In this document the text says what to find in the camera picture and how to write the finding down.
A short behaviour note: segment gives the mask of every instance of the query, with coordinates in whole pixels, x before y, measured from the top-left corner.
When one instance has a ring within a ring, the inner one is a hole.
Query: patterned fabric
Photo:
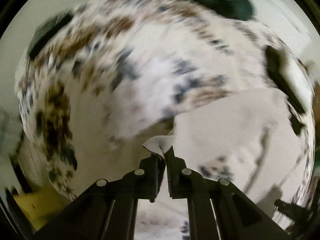
[[[186,0],[89,0],[74,14],[34,60],[22,57],[16,74],[25,133],[71,200],[97,179],[137,168],[149,155],[142,144],[167,135],[174,116],[274,87],[266,45],[293,57],[257,20]],[[233,176],[228,168],[221,175]]]

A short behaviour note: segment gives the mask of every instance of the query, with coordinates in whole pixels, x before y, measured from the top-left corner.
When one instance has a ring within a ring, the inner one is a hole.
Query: yellow object
[[[36,193],[15,195],[14,199],[35,230],[39,230],[70,203],[51,185]]]

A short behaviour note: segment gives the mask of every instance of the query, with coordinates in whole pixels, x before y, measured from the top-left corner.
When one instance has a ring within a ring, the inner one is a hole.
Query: pinched fabric
[[[187,0],[89,0],[72,11],[16,74],[24,130],[71,200],[97,179],[137,168],[149,154],[142,144],[168,134],[177,114],[274,87],[267,45],[294,57],[261,22]],[[233,176],[228,168],[222,175]]]

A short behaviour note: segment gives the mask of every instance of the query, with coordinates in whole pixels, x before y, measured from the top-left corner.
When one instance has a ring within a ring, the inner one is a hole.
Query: silver screw
[[[224,186],[228,186],[230,184],[230,181],[227,178],[220,179],[220,183]]]
[[[134,171],[134,174],[138,175],[138,176],[141,176],[144,174],[144,170],[143,169],[137,169]]]
[[[98,187],[103,187],[103,186],[107,185],[107,181],[105,179],[99,179],[96,182],[96,184],[97,184]]]
[[[183,169],[183,170],[182,170],[182,173],[183,173],[184,175],[190,175],[190,174],[191,174],[191,170],[190,170],[190,169]]]

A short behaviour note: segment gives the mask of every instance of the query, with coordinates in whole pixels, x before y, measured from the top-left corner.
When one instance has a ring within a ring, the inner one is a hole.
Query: floral fabric
[[[187,0],[89,0],[73,12],[16,74],[26,135],[71,200],[97,179],[137,168],[149,155],[142,144],[167,135],[174,116],[274,87],[266,45],[293,57],[257,20],[227,19]]]

